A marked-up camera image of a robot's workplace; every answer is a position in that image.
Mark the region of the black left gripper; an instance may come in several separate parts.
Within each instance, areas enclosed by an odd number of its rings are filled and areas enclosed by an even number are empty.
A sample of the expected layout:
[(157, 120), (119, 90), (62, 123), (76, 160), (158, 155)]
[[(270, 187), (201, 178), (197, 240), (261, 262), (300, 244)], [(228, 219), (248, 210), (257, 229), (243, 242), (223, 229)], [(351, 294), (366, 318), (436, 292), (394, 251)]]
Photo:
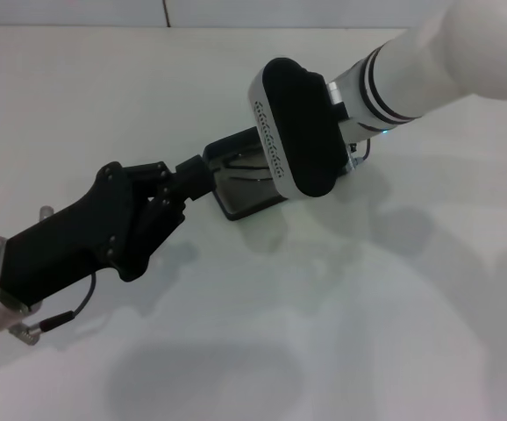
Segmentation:
[(111, 162), (82, 198), (6, 241), (0, 288), (32, 306), (105, 268), (131, 282), (184, 221), (186, 202), (215, 188), (199, 155), (174, 171)]

